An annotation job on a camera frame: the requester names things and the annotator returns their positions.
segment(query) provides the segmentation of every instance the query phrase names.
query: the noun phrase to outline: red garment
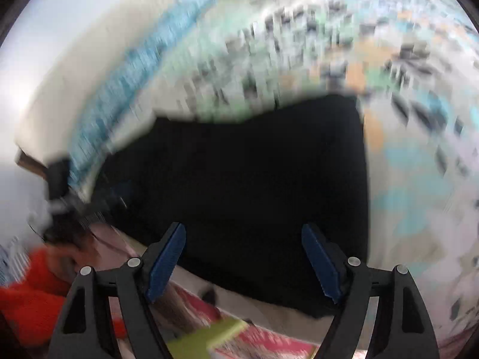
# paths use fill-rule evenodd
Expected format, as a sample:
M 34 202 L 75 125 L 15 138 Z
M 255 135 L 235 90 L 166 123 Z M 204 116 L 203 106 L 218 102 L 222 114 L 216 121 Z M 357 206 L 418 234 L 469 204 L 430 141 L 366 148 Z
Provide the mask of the red garment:
M 47 343 L 60 315 L 70 284 L 57 278 L 47 267 L 46 248 L 30 255 L 25 279 L 0 288 L 0 311 L 20 344 L 36 347 Z M 115 335 L 126 337 L 123 320 L 113 320 Z

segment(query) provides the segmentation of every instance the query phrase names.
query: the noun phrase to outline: black device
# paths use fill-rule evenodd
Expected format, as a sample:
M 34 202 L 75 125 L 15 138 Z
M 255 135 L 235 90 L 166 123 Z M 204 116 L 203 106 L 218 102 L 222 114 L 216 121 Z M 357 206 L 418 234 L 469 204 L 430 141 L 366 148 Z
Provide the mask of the black device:
M 186 235 L 182 224 L 173 223 L 141 258 L 101 272 L 83 267 L 58 318 L 48 358 L 120 358 L 108 305 L 110 296 L 119 298 L 136 359 L 171 359 L 148 303 L 163 293 Z M 325 294 L 339 304 L 316 358 L 352 358 L 372 296 L 379 297 L 379 305 L 367 359 L 439 358 L 429 315 L 404 266 L 384 271 L 369 268 L 354 256 L 347 258 L 313 224 L 304 225 L 301 235 Z

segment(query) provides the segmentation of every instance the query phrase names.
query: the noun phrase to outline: hand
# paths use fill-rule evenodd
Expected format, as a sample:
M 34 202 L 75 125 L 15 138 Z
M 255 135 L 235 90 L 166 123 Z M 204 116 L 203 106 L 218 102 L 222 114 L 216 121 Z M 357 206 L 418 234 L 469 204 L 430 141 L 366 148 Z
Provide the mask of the hand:
M 47 244 L 47 265 L 61 280 L 73 282 L 83 266 L 95 266 L 100 255 L 94 247 L 94 238 L 87 235 L 82 247 L 73 244 Z

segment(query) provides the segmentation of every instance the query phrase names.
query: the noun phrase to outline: patterned bedsheet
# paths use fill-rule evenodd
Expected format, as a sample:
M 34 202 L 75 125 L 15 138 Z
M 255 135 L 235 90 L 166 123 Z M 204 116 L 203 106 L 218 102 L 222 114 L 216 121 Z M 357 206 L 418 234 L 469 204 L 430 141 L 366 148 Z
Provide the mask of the patterned bedsheet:
M 108 146 L 155 111 L 239 121 L 291 93 L 355 92 L 369 265 L 408 266 L 441 340 L 479 315 L 478 78 L 479 36 L 455 0 L 218 0 L 165 55 Z

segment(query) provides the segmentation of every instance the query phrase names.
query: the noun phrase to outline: blue gripper pad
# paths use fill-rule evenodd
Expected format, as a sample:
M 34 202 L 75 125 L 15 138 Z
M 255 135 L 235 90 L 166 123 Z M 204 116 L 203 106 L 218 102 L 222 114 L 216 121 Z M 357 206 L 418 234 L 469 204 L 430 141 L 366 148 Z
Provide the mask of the blue gripper pad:
M 318 277 L 324 295 L 331 298 L 334 303 L 338 303 L 342 297 L 342 291 L 339 287 L 339 273 L 309 224 L 303 225 L 301 242 L 316 277 Z
M 165 291 L 185 243 L 186 230 L 183 224 L 179 224 L 150 271 L 149 287 L 145 293 L 149 303 L 154 302 Z

